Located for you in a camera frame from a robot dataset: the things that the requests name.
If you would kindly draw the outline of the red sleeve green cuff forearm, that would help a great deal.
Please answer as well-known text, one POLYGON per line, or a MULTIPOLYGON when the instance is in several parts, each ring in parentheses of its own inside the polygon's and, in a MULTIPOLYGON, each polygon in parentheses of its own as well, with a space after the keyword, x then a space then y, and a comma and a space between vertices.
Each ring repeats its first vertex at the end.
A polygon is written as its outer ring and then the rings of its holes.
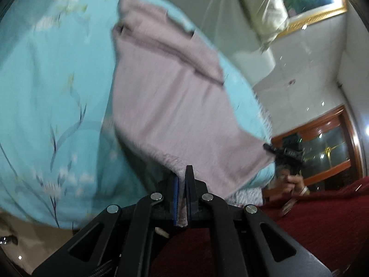
POLYGON ((314 254, 334 276, 368 276, 368 178, 340 190, 287 198, 261 207, 292 238, 314 254))

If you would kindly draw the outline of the person's right hand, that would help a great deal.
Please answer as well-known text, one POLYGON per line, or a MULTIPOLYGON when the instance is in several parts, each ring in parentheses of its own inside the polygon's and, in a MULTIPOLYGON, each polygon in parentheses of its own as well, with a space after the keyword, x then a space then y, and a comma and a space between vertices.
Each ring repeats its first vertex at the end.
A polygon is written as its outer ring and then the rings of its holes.
POLYGON ((300 175, 292 175, 287 167, 277 168, 277 198, 309 196, 310 191, 300 175))

